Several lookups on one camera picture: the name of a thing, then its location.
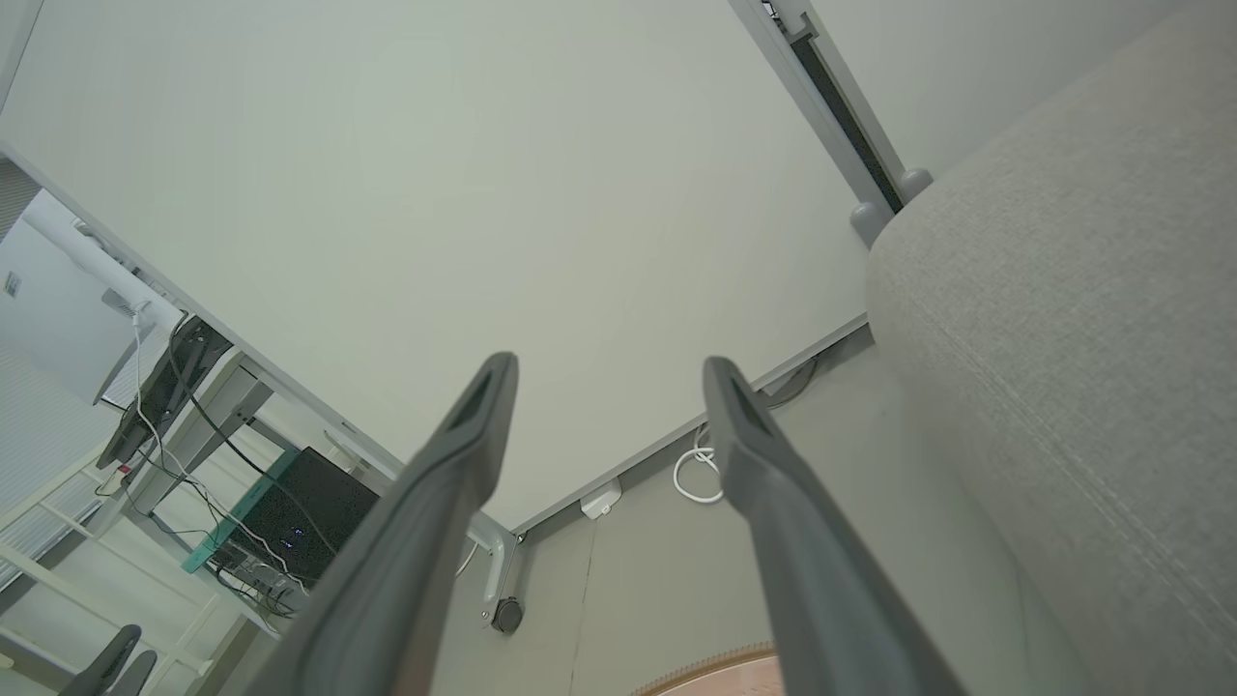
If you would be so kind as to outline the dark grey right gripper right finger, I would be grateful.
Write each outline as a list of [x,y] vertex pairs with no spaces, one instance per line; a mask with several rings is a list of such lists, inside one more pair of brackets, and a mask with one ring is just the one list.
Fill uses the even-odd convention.
[[747,520],[790,695],[962,695],[962,682],[785,431],[722,357],[703,394],[724,499]]

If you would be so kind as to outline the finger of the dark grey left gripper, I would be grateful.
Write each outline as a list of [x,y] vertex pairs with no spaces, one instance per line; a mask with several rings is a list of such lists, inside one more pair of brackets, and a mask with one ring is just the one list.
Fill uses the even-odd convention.
[[120,677],[141,635],[140,626],[121,626],[96,659],[84,671],[75,674],[59,695],[104,695]]
[[127,670],[125,670],[120,677],[113,684],[113,687],[106,691],[106,696],[137,696],[142,692],[148,677],[158,665],[158,653],[157,651],[142,651],[139,656],[134,656],[132,661],[129,661]]

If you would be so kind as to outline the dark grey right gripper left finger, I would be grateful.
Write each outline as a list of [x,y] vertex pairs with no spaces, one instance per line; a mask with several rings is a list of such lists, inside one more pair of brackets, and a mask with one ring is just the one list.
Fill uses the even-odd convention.
[[520,368],[492,354],[349,538],[251,695],[427,695],[473,516],[496,486]]

